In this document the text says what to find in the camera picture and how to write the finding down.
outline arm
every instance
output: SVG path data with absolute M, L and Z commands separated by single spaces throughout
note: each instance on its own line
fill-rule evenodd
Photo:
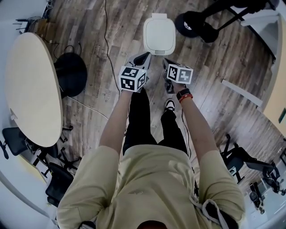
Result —
M 176 94 L 185 89 L 183 85 L 176 83 L 173 83 L 173 85 Z M 183 99 L 181 106 L 185 114 L 198 161 L 200 162 L 205 153 L 217 150 L 215 138 L 209 124 L 206 122 L 204 116 L 201 114 L 200 110 L 191 98 L 187 97 Z
M 183 90 L 174 84 L 175 92 Z M 220 156 L 212 131 L 190 97 L 181 101 L 200 166 L 199 201 L 214 200 L 220 209 L 239 222 L 245 214 L 244 197 Z
M 100 146 L 81 160 L 73 182 L 59 203 L 57 221 L 61 229 L 78 228 L 110 205 L 131 96 L 127 91 L 121 93 L 102 133 Z
M 122 91 L 99 142 L 99 146 L 108 146 L 114 149 L 118 154 L 120 154 L 122 148 L 131 96 L 132 92 Z

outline black and white marker cube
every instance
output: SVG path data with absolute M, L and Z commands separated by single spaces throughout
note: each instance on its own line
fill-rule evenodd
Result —
M 176 64 L 169 64 L 167 79 L 179 84 L 190 84 L 192 80 L 193 69 L 181 67 Z
M 122 90 L 137 92 L 145 83 L 147 71 L 122 66 L 119 73 L 119 87 Z

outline cable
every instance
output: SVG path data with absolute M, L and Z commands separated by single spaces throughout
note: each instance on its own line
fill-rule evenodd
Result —
M 186 130 L 187 130 L 187 133 L 188 133 L 189 159 L 191 159 L 191 148 L 190 148 L 190 146 L 189 146 L 189 130 L 188 130 L 188 128 L 187 128 L 187 126 L 186 126 L 186 124 L 185 124 L 185 122 L 184 122 L 184 117 L 183 117 L 183 115 L 184 115 L 184 111 L 182 110 L 182 115 L 181 115 L 181 117 L 182 117 L 183 124 L 184 124 L 184 126 L 185 126 L 185 128 L 186 128 Z
M 81 55 L 81 51 L 82 51 L 82 47 L 81 47 L 81 43 L 78 42 L 79 46 L 80 46 L 80 53 L 79 53 L 79 56 Z
M 115 79 L 115 74 L 114 74 L 114 68 L 113 68 L 113 65 L 112 65 L 112 61 L 111 61 L 111 59 L 110 59 L 110 57 L 109 57 L 109 54 L 108 54 L 108 53 L 109 53 L 109 45 L 108 45 L 108 42 L 107 42 L 107 39 L 106 39 L 107 25 L 108 25 L 108 16 L 107 16 L 107 11 L 106 11 L 106 1 L 107 1 L 107 0 L 104 1 L 104 11 L 105 11 L 105 32 L 104 32 L 104 40 L 105 40 L 105 42 L 106 42 L 106 44 L 107 44 L 107 53 L 106 53 L 106 55 L 107 55 L 107 58 L 109 59 L 110 64 L 111 64 L 112 74 L 113 74 L 114 82 L 115 82 L 115 84 L 116 84 L 116 88 L 117 88 L 117 90 L 118 90 L 118 98 L 119 98 L 119 96 L 120 96 L 120 90 L 119 90 L 119 88 L 118 88 L 118 85 L 117 85 L 117 82 L 116 82 L 116 79 Z
M 45 12 L 43 13 L 43 18 L 45 18 L 46 16 L 47 16 L 47 14 L 48 14 L 48 11 L 50 10 L 50 9 L 53 9 L 53 0 L 47 0 L 47 5 L 46 5 L 46 10 L 45 10 Z
M 42 39 L 43 39 L 45 42 L 47 42 L 48 44 L 50 44 L 50 45 L 57 45 L 57 46 L 55 47 L 55 49 L 54 49 L 53 54 L 54 54 L 54 57 L 55 57 L 56 59 L 58 59 L 58 58 L 56 57 L 56 55 L 55 55 L 55 50 L 56 50 L 57 47 L 59 46 L 59 43 L 58 43 L 58 42 L 51 43 L 51 42 L 47 41 L 45 38 L 42 38 Z
M 68 46 L 66 46 L 66 47 L 64 48 L 64 50 L 63 50 L 63 53 L 64 53 L 64 54 L 66 54 L 66 49 L 69 48 L 69 47 L 72 47 L 72 53 L 75 53 L 75 52 L 74 52 L 74 51 L 75 51 L 75 48 L 74 48 L 72 45 L 68 45 Z
M 101 112 L 99 112 L 99 111 L 97 111 L 97 110 L 95 110 L 95 109 L 93 109 L 93 108 L 91 108 L 91 107 L 89 107 L 89 106 L 87 106 L 87 105 L 81 103 L 80 101 L 78 101 L 78 100 L 76 100 L 76 99 L 74 99 L 74 98 L 72 98 L 72 97 L 69 97 L 69 96 L 67 96 L 67 97 L 70 98 L 70 99 L 72 99 L 72 100 L 74 100 L 74 101 L 76 101 L 76 102 L 78 102 L 79 104 L 85 106 L 86 108 L 89 108 L 89 109 L 91 109 L 91 110 L 93 110 L 93 111 L 99 113 L 100 115 L 102 115 L 103 117 L 105 117 L 105 118 L 108 120 L 108 118 L 107 118 L 103 113 L 101 113 Z

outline black pants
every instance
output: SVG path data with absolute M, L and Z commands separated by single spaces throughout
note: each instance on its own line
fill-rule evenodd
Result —
M 171 110 L 165 111 L 162 115 L 164 139 L 158 145 L 176 148 L 188 154 L 184 137 L 175 119 L 176 115 Z M 128 148 L 141 144 L 157 145 L 150 131 L 149 99 L 144 88 L 142 88 L 141 93 L 133 93 L 132 95 L 123 155 Z

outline white sneaker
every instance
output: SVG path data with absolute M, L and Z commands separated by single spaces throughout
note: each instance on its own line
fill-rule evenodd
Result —
M 165 110 L 171 110 L 173 112 L 175 111 L 175 103 L 172 99 L 168 99 L 166 101 Z

